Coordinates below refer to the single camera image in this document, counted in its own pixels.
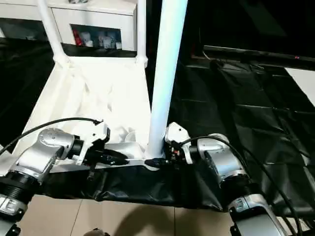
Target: black plastic sheet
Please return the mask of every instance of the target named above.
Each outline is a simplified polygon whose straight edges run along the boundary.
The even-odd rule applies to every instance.
[[[11,42],[0,44],[3,80],[8,76],[11,81],[32,77],[38,82],[32,83],[29,92],[36,91],[39,95],[53,67],[49,45]],[[65,51],[72,56],[134,56],[130,52],[106,52],[70,45],[65,45]],[[150,97],[154,68],[154,60],[149,60]],[[14,88],[13,84],[2,86],[2,90]],[[23,94],[29,96],[30,106],[33,106],[37,95]],[[4,114],[11,118],[21,109],[21,104],[8,103],[11,110]],[[10,123],[13,133],[19,133],[31,111],[21,109],[21,118],[14,121],[19,123],[18,127],[3,117],[0,124]],[[178,64],[169,123],[177,122],[192,137],[210,133],[226,135],[244,155],[250,175],[260,184],[267,200],[276,204],[277,212],[290,215],[279,193],[243,152],[241,144],[265,164],[301,217],[314,216],[314,120],[314,106],[283,68],[221,61]],[[5,144],[10,140],[2,134],[1,141]],[[224,210],[220,188],[201,161],[193,166],[156,172],[144,167],[98,170],[93,180],[87,180],[88,174],[89,171],[50,174],[40,193],[54,198]]]

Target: white pole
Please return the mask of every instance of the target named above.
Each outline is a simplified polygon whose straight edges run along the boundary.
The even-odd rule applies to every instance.
[[[137,4],[137,60],[147,67],[147,0],[138,0]]]
[[[163,144],[188,0],[163,0],[149,144],[146,158],[163,157]]]
[[[53,20],[51,19],[46,0],[37,0],[37,5],[54,55],[59,59],[63,59],[66,55],[63,51],[61,43],[59,42],[56,28],[53,24]]]

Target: floor tile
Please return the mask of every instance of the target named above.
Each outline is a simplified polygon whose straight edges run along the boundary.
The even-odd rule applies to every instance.
[[[70,236],[82,200],[35,195],[19,227],[22,236]]]
[[[228,236],[232,225],[228,213],[175,209],[175,236]]]
[[[83,200],[71,236],[94,228],[111,236],[173,236],[174,208]]]

